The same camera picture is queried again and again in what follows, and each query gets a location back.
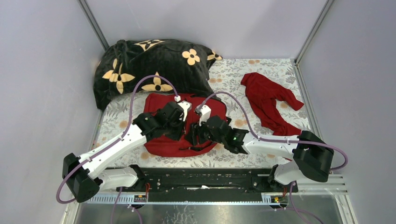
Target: floral tablecloth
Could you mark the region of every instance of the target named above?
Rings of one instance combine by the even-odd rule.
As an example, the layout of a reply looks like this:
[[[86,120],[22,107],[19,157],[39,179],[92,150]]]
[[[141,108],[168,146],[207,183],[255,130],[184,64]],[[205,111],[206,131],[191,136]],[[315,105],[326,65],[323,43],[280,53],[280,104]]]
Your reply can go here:
[[[259,135],[272,134],[268,128],[261,127],[260,120],[253,113],[248,99],[245,96],[245,86],[240,84],[243,75],[258,72],[274,82],[290,89],[296,98],[302,101],[301,93],[296,81],[290,59],[223,59],[216,61],[210,68],[209,84],[213,91],[226,91],[233,94],[245,108],[252,127]],[[139,92],[134,100],[133,114],[143,112],[145,99],[148,92]],[[246,118],[238,105],[224,94],[218,95],[227,105],[227,116],[232,118],[232,127],[248,129]],[[113,138],[127,126],[131,94],[119,96],[107,106],[101,124],[99,135],[93,146],[96,148],[107,140]],[[277,102],[276,107],[283,118],[290,124],[309,130],[308,114],[305,106],[299,111],[294,111],[285,102]],[[220,144],[210,152],[186,158],[169,158],[152,155],[145,147],[138,147],[126,153],[112,166],[124,167],[137,164],[140,167],[212,167],[212,168],[270,168],[275,164],[287,161],[282,157],[269,154],[232,154]]]

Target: wall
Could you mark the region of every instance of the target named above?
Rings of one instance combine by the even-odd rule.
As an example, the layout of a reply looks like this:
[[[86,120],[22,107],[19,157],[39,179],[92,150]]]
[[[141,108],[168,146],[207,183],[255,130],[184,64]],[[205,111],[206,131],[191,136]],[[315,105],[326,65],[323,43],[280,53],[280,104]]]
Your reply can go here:
[[[396,1],[335,1],[300,63],[360,224],[394,223]]]
[[[88,0],[109,44],[175,38],[224,58],[295,58],[326,0]]]
[[[75,0],[0,5],[0,220],[56,224],[63,157],[88,150],[99,117],[103,49]]]

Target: floral patterned blanket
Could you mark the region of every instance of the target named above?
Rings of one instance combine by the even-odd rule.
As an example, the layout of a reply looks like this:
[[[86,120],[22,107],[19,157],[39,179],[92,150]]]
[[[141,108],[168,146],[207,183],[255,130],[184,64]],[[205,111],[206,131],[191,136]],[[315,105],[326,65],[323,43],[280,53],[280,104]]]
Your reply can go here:
[[[216,61],[209,72],[209,85],[213,91],[226,91],[233,94],[245,108],[254,131],[260,135],[272,134],[272,131],[261,126],[260,120],[250,107],[245,96],[245,87],[240,84],[244,74],[250,72],[263,74],[272,81],[292,90],[296,98],[302,101],[290,59],[223,59]],[[145,99],[149,94],[149,92],[136,94],[133,107],[134,118],[137,114],[143,112]],[[238,105],[226,95],[219,94],[218,97],[227,105],[227,116],[232,118],[231,126],[248,129],[246,118]],[[130,98],[131,94],[118,96],[107,106],[93,148],[100,146],[125,129],[128,121]],[[294,111],[287,103],[277,102],[276,107],[288,123],[302,130],[310,129],[305,106],[299,111]],[[140,167],[270,168],[275,164],[286,162],[284,158],[270,154],[235,155],[218,144],[206,154],[185,158],[155,156],[148,153],[146,148],[142,146],[131,150],[112,166],[124,167],[137,164]]]

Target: black pillow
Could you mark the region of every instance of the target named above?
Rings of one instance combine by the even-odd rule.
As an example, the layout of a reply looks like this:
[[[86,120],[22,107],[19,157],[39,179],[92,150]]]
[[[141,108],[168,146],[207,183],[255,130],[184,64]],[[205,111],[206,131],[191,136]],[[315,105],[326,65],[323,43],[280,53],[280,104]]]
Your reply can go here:
[[[96,106],[105,110],[111,99],[133,91],[145,76],[168,79],[180,93],[213,93],[207,80],[209,68],[222,59],[200,44],[180,40],[120,40],[105,52],[94,78]],[[172,91],[159,78],[145,80],[140,91]]]

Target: folded red fabric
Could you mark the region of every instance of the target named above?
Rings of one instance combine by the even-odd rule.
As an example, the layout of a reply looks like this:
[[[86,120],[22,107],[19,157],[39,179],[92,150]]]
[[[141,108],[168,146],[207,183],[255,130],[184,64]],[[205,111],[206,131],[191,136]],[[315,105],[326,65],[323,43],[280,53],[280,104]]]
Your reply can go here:
[[[301,130],[287,123],[276,109],[276,99],[286,101],[295,111],[303,107],[293,92],[257,72],[247,73],[241,84],[253,111],[261,120],[261,126],[274,131],[273,135],[296,135]]]

